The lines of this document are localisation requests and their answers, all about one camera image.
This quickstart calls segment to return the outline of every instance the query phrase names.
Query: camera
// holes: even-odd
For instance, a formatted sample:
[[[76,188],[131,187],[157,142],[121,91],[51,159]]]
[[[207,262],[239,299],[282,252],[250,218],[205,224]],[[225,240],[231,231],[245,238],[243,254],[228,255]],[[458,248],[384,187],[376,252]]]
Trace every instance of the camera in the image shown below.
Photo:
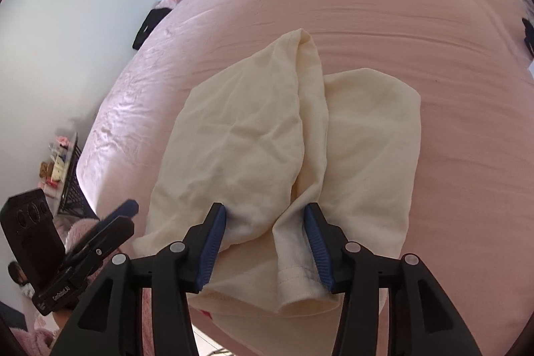
[[[0,225],[35,290],[31,301],[41,314],[76,306],[87,288],[87,277],[134,234],[131,218],[138,209],[135,201],[126,201],[65,252],[41,189],[7,200],[0,211]]]

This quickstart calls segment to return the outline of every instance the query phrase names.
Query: pink bed sheet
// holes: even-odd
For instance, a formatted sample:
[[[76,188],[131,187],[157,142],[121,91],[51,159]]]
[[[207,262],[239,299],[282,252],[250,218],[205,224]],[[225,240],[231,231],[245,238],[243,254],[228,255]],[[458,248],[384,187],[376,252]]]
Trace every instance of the pink bed sheet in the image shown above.
[[[521,0],[184,0],[103,102],[80,186],[99,216],[136,199],[142,234],[190,89],[302,27],[325,74],[369,67],[421,94],[404,252],[431,268],[482,353],[502,356],[534,310],[534,87],[523,15]]]

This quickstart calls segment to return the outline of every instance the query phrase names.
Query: black object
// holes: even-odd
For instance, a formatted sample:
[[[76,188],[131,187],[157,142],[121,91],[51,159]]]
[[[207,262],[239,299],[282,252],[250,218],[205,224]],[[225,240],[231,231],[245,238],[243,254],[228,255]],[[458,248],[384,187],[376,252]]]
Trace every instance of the black object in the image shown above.
[[[150,33],[154,30],[158,23],[161,22],[167,14],[172,10],[170,8],[155,8],[146,16],[145,21],[141,25],[141,29],[137,32],[132,48],[139,50]]]
[[[130,260],[116,255],[87,289],[51,356],[142,356],[143,288],[152,288],[156,356],[198,356],[185,293],[198,293],[209,281],[225,226],[226,210],[215,203],[204,223],[190,228],[183,242],[151,257]],[[380,257],[349,242],[341,228],[326,222],[318,204],[306,206],[304,228],[321,281],[333,294],[345,293],[333,356],[375,356],[379,288],[390,291],[389,356],[481,356],[454,305],[419,257]],[[533,354],[533,328],[531,319],[506,356]],[[7,349],[6,356],[27,356],[1,319],[0,348]]]
[[[226,209],[216,203],[183,242],[151,257],[115,255],[79,302],[51,356],[142,356],[143,288],[152,288],[156,355],[198,356],[185,293],[198,293],[209,281],[225,227]]]
[[[0,224],[35,290],[32,302],[41,314],[76,306],[78,296],[87,287],[87,277],[134,234],[129,216],[137,210],[135,201],[126,202],[66,255],[41,189],[7,200],[0,212]]]
[[[50,282],[65,256],[52,219],[41,189],[9,198],[0,211],[7,242],[35,290]]]
[[[309,204],[304,226],[321,281],[345,293],[333,356],[375,356],[378,289],[389,289],[391,356],[481,356],[456,308],[421,259],[380,257],[329,225]]]
[[[78,177],[76,176],[76,168],[78,166],[79,157],[82,154],[78,146],[78,138],[73,145],[72,156],[65,176],[65,185],[59,201],[58,214],[71,215],[79,218],[98,219],[97,215],[92,211],[82,189],[79,187]]]
[[[534,56],[534,26],[526,18],[523,19],[525,25],[525,44],[532,56]]]
[[[24,314],[0,302],[0,318],[3,318],[9,327],[27,330]]]

